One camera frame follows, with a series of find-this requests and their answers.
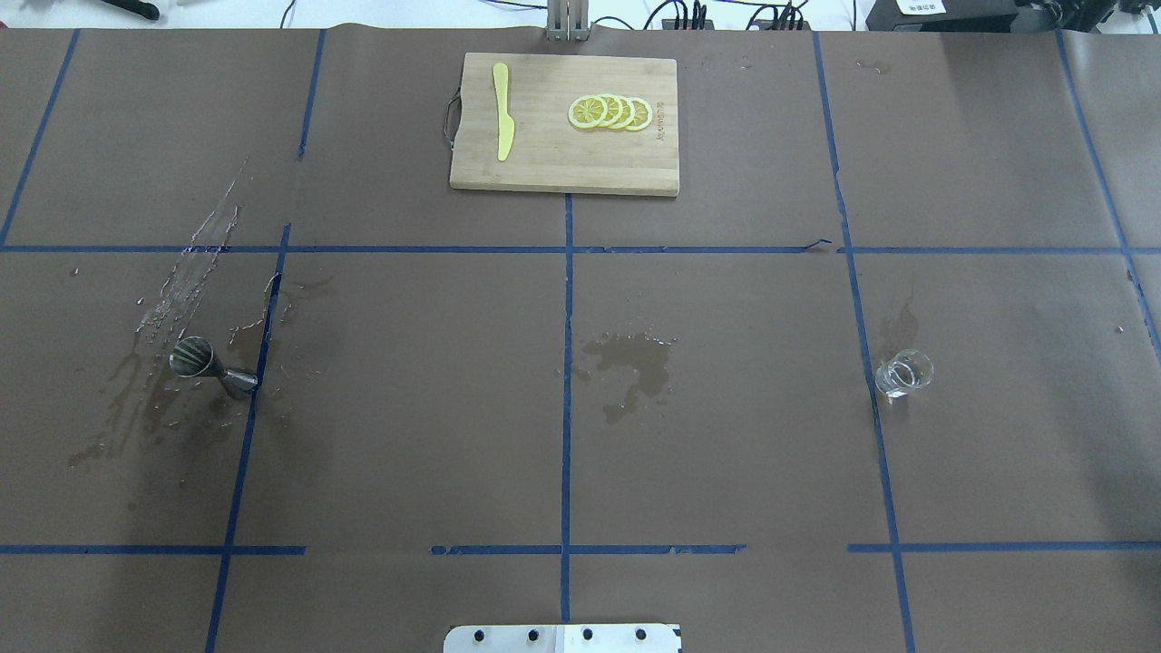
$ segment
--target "clear glass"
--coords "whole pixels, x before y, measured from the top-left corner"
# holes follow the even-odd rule
[[[931,382],[936,366],[918,350],[903,350],[875,369],[874,385],[890,399],[907,396]]]

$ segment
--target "white bracket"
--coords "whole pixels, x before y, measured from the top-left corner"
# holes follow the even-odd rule
[[[549,41],[589,41],[589,0],[548,0]]]
[[[682,653],[671,624],[457,626],[444,653]]]

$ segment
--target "yellow knife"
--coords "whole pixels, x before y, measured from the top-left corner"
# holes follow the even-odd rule
[[[512,139],[515,137],[515,121],[507,113],[507,64],[497,63],[492,66],[492,81],[496,82],[496,114],[499,116],[499,148],[496,158],[504,160],[512,151]]]

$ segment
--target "cutting board handle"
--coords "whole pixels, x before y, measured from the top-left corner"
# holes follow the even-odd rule
[[[444,112],[444,138],[447,139],[449,150],[455,150],[455,134],[452,134],[452,106],[460,105],[460,115],[455,121],[455,134],[460,132],[460,119],[463,117],[463,100],[460,98],[460,89],[455,89],[455,95],[447,101],[447,110]]]

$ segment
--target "lemon slice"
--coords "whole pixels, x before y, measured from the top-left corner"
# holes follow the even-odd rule
[[[620,95],[613,95],[612,93],[601,93],[600,99],[605,100],[605,105],[608,110],[605,112],[605,120],[600,121],[601,127],[608,127],[614,122],[621,120],[625,115],[625,101]]]
[[[632,102],[629,101],[628,98],[621,95],[618,95],[618,99],[621,100],[621,103],[625,105],[625,108],[628,110],[621,114],[621,120],[614,122],[613,124],[610,124],[608,125],[610,129],[625,129],[626,127],[633,124],[633,119],[636,117],[637,115],[636,102]]]
[[[652,122],[652,106],[641,98],[626,98],[633,105],[633,120],[625,125],[626,131],[641,131]]]
[[[577,129],[592,129],[605,120],[608,103],[600,95],[582,95],[569,107],[569,122]]]

